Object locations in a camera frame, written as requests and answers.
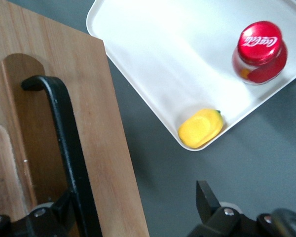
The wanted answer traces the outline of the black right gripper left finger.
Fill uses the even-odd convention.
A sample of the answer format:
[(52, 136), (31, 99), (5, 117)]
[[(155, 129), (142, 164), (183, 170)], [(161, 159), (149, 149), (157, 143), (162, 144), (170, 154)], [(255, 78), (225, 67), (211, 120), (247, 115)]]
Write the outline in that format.
[(0, 214), (0, 237), (68, 237), (74, 226), (75, 214), (68, 191), (55, 202), (38, 205), (19, 220)]

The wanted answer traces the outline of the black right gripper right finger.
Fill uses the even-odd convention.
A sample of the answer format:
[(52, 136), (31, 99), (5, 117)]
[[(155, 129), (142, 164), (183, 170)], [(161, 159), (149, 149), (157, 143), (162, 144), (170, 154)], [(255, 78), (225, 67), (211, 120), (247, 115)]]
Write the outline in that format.
[(205, 180), (196, 182), (196, 208), (201, 224), (190, 237), (296, 237), (296, 212), (278, 208), (250, 219), (238, 206), (219, 202)]

